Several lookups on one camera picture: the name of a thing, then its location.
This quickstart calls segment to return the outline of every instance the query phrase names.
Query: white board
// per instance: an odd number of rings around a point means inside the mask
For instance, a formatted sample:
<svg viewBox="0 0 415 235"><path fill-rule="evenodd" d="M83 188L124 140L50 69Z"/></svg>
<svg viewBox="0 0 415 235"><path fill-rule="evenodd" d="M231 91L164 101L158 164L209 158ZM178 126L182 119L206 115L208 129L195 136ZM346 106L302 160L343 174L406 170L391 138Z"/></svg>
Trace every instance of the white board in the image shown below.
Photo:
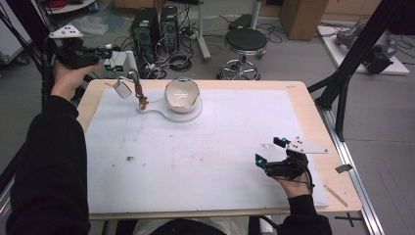
<svg viewBox="0 0 415 235"><path fill-rule="evenodd" d="M146 90L158 100L162 90ZM301 136L285 91L201 90L187 123L139 114L137 99L107 90L86 132L91 213L287 208L281 186L254 163L285 159L273 137ZM312 156L317 207L328 206Z"/></svg>
<svg viewBox="0 0 415 235"><path fill-rule="evenodd" d="M345 45L338 46L336 45L336 32L337 29L329 26L318 26L318 31L321 35L331 35L329 37L323 37L324 45L330 53L336 67L338 68L342 61L345 59L346 54L348 53ZM390 58L392 65L388 66L381 74L395 74L395 75L407 75L409 70L395 57ZM356 72L369 73L369 71L362 65L357 68Z"/></svg>

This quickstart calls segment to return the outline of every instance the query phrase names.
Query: stool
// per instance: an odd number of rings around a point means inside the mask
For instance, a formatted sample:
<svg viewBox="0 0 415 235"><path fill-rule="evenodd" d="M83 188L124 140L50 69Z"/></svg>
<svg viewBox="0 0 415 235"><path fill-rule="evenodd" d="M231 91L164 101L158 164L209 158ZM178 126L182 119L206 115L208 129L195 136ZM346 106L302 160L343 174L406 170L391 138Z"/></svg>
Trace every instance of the stool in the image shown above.
<svg viewBox="0 0 415 235"><path fill-rule="evenodd" d="M226 63L217 74L217 78L225 77L234 80L243 76L246 80L260 80L256 66L247 61L248 55L259 58L265 52L266 37L258 30L251 28L235 28L226 33L225 46L232 52L238 53L239 60Z"/></svg>

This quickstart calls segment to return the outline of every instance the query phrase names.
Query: black stand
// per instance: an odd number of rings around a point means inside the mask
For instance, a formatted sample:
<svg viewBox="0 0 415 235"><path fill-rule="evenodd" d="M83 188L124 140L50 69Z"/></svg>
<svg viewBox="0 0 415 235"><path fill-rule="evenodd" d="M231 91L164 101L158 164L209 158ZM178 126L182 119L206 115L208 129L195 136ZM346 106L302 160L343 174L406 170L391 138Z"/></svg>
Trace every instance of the black stand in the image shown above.
<svg viewBox="0 0 415 235"><path fill-rule="evenodd" d="M324 110L331 110L333 102L339 96L335 130L341 141L345 141L343 126L348 83L406 1L410 0L383 0L348 51L339 68L331 76L307 88L308 92L312 93L327 86L323 94L315 100L315 105Z"/></svg>

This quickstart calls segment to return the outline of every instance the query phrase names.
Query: black sleeve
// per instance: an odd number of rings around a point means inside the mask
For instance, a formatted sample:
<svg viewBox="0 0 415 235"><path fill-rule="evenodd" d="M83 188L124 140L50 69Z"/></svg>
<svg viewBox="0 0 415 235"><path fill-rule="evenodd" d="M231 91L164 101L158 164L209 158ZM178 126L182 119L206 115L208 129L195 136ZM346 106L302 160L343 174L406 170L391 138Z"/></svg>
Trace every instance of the black sleeve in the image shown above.
<svg viewBox="0 0 415 235"><path fill-rule="evenodd" d="M317 214L311 195L289 199L291 214L278 229L278 235L332 235L326 216Z"/></svg>
<svg viewBox="0 0 415 235"><path fill-rule="evenodd" d="M88 234L85 137L76 108L51 96L18 156L7 234Z"/></svg>

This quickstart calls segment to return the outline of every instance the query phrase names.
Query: hand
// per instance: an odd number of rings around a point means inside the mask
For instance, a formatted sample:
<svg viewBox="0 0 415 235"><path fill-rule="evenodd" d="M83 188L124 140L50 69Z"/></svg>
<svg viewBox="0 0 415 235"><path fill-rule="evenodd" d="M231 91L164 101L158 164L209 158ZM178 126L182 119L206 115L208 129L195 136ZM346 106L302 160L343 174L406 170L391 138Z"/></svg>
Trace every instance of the hand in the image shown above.
<svg viewBox="0 0 415 235"><path fill-rule="evenodd" d="M70 101L75 94L75 89L82 83L83 77L91 71L97 71L100 67L101 65L97 64L78 70L70 70L56 61L54 66L55 85L51 95L61 96Z"/></svg>
<svg viewBox="0 0 415 235"><path fill-rule="evenodd" d="M274 179L277 180L281 186L283 186L288 198L310 194L305 173L293 180L281 176L274 177Z"/></svg>

